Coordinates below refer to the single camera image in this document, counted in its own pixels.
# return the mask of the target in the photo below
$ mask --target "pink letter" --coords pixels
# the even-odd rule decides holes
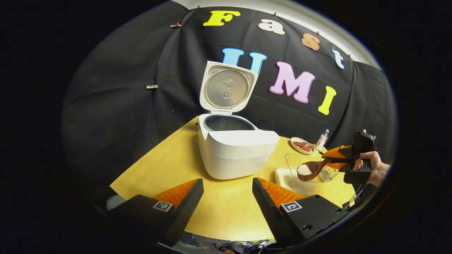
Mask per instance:
[[[295,79],[290,64],[278,61],[276,65],[279,67],[278,76],[276,77],[275,84],[270,87],[270,91],[275,94],[283,94],[283,84],[286,84],[287,96],[291,96],[298,88],[298,92],[293,98],[299,102],[307,103],[309,88],[311,88],[311,83],[315,80],[315,76],[310,72],[304,71]]]

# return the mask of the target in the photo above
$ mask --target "hand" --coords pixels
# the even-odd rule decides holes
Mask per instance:
[[[359,156],[360,158],[356,160],[353,170],[358,170],[361,168],[361,166],[363,165],[363,159],[370,159],[371,173],[369,180],[367,180],[367,183],[371,183],[379,187],[383,182],[386,174],[388,173],[391,165],[381,162],[379,154],[375,151],[360,153]]]

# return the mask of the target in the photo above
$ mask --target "wooden table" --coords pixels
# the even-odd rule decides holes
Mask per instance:
[[[280,137],[276,150],[261,171],[239,179],[217,180],[207,173],[202,163],[197,123],[198,117],[195,117],[163,140],[120,175],[111,188],[128,200],[138,194],[152,197],[202,178],[204,194],[185,231],[221,240],[272,239],[272,232],[253,196],[252,179],[260,177],[275,182],[274,172],[286,163],[285,155],[298,153],[290,146],[290,139]],[[318,152],[309,156],[312,160],[321,160]],[[344,183],[343,179],[344,174],[339,173],[329,183],[322,184],[316,194],[342,207],[354,194],[352,185]]]

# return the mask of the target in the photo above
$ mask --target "rice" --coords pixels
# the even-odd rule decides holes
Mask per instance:
[[[301,175],[309,175],[312,174],[311,170],[309,169],[309,167],[305,164],[301,164],[300,166],[298,166],[297,168],[297,173],[301,174]]]

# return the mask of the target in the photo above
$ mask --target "white rice cooker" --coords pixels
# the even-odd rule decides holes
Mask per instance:
[[[257,78],[245,68],[207,62],[199,102],[209,113],[199,116],[198,144],[206,171],[216,179],[258,172],[278,145],[276,132],[232,115],[246,106]]]

